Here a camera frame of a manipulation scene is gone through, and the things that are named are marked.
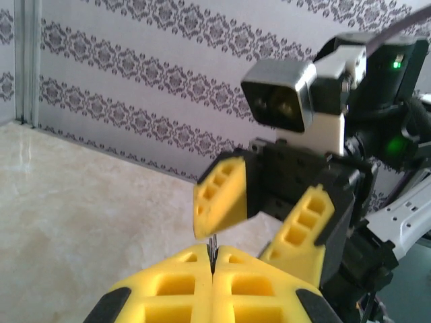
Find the aluminium frame post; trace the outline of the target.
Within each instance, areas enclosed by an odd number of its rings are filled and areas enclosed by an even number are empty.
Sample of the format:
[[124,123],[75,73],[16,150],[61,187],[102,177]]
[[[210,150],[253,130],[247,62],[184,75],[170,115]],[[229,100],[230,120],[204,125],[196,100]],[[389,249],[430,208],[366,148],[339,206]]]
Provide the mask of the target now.
[[36,128],[39,119],[39,79],[42,0],[13,0],[15,51],[15,115]]

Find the grey carabiner keyring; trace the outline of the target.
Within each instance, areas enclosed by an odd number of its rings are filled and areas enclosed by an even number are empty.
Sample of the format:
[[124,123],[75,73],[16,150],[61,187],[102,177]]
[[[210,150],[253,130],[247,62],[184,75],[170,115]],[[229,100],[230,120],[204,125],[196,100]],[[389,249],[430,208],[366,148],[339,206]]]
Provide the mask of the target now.
[[209,238],[207,250],[209,254],[211,273],[214,274],[218,257],[218,241],[216,234],[213,234],[212,237]]

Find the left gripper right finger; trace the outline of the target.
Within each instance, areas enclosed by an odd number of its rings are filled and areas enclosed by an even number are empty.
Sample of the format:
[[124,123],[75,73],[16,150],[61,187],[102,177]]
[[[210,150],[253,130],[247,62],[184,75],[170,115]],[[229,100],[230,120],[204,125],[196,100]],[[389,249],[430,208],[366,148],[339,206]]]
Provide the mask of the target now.
[[340,318],[316,287],[239,249],[220,246],[213,323],[340,323]]

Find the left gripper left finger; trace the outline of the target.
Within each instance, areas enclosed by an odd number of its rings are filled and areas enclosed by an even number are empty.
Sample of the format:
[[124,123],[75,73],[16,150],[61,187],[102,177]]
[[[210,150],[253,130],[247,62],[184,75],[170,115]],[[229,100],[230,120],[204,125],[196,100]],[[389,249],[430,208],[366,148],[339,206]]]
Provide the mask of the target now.
[[209,247],[196,244],[117,283],[87,323],[212,323]]

